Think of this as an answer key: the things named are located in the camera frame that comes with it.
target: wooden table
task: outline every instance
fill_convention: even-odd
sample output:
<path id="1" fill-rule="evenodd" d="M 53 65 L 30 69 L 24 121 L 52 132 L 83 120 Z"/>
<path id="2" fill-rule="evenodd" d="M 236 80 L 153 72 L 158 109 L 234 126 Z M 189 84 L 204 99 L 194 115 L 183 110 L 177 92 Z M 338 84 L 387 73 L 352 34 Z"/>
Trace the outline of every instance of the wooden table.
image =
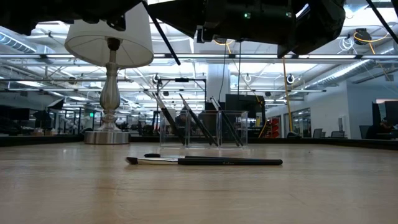
<path id="1" fill-rule="evenodd" d="M 279 167 L 129 166 L 126 156 L 283 159 Z M 81 143 L 0 148 L 0 223 L 383 223 L 398 220 L 398 151 Z"/>

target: office chair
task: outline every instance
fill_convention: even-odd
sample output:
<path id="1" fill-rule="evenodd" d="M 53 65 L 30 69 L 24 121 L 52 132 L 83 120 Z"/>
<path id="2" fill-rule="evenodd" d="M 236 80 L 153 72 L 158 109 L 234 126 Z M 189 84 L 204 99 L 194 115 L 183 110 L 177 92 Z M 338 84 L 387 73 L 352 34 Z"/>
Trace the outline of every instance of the office chair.
<path id="1" fill-rule="evenodd" d="M 359 125 L 359 130 L 361 131 L 361 138 L 366 139 L 366 133 L 371 126 L 370 125 Z"/>
<path id="2" fill-rule="evenodd" d="M 322 128 L 314 129 L 312 138 L 322 138 Z"/>
<path id="3" fill-rule="evenodd" d="M 331 132 L 331 138 L 343 138 L 345 132 L 344 131 L 332 131 Z"/>

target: white lampshade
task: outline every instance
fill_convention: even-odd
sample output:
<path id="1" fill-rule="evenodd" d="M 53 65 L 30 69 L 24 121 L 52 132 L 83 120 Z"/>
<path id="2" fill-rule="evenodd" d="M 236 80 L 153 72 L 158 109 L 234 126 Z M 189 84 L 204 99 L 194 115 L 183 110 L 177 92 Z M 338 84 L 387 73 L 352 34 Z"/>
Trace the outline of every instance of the white lampshade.
<path id="1" fill-rule="evenodd" d="M 107 38 L 121 41 L 116 63 L 121 68 L 136 68 L 150 64 L 154 59 L 148 13 L 142 3 L 125 14 L 126 30 L 110 28 L 106 22 L 88 24 L 75 21 L 69 28 L 65 48 L 76 58 L 104 67 L 109 62 Z"/>

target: lamp base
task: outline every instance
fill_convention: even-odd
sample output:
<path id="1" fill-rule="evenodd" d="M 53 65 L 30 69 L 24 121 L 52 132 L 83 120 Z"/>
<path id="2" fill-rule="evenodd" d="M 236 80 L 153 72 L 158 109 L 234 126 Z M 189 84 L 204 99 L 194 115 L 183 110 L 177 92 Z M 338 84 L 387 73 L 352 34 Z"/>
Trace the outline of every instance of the lamp base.
<path id="1" fill-rule="evenodd" d="M 85 144 L 129 144 L 129 133 L 121 131 L 88 131 Z"/>

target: table lamp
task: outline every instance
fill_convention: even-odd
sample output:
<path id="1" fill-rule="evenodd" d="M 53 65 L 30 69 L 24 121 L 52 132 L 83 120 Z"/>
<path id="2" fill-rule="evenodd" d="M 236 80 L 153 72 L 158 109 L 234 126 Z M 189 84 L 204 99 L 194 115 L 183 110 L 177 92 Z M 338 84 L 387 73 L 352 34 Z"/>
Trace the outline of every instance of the table lamp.
<path id="1" fill-rule="evenodd" d="M 118 70 L 137 68 L 154 59 L 149 17 L 142 3 L 125 13 L 126 30 L 117 31 L 99 21 L 88 24 L 75 21 L 69 28 L 65 48 L 76 58 L 106 67 L 106 81 L 99 99 L 104 109 L 102 126 L 85 133 L 86 144 L 128 144 L 129 134 L 116 127 L 116 109 L 120 105 Z"/>

